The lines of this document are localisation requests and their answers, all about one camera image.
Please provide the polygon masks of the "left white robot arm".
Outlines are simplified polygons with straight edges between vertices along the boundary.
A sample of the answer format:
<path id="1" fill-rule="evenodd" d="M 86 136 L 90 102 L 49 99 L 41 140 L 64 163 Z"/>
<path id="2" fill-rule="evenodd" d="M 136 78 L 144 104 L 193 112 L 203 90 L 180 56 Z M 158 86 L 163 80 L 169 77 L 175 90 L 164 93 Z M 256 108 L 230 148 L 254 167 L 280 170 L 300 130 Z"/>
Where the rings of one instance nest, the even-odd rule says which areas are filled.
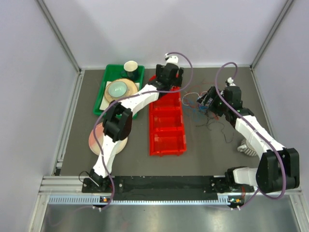
<path id="1" fill-rule="evenodd" d="M 98 191 L 106 191 L 112 172 L 112 163 L 121 141 L 131 133 L 133 116 L 145 106 L 168 94 L 173 87 L 180 87 L 183 68 L 173 63 L 157 65 L 155 79 L 150 80 L 136 94 L 114 100 L 104 113 L 103 143 L 99 143 L 100 154 L 89 177 Z"/>

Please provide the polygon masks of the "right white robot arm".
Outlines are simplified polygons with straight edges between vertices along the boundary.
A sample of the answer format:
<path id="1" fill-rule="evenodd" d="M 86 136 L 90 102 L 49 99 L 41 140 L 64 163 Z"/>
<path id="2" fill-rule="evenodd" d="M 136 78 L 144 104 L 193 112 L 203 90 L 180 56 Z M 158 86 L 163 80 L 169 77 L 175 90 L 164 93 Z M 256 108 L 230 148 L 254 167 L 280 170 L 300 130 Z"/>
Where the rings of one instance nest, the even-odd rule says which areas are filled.
<path id="1" fill-rule="evenodd" d="M 227 170 L 225 185 L 230 191 L 237 191 L 243 184 L 257 187 L 262 193 L 299 187 L 299 153 L 274 140 L 259 124 L 254 113 L 242 106 L 238 86 L 228 86 L 223 91 L 211 87 L 197 102 L 217 116 L 225 116 L 259 157 L 257 168 Z"/>

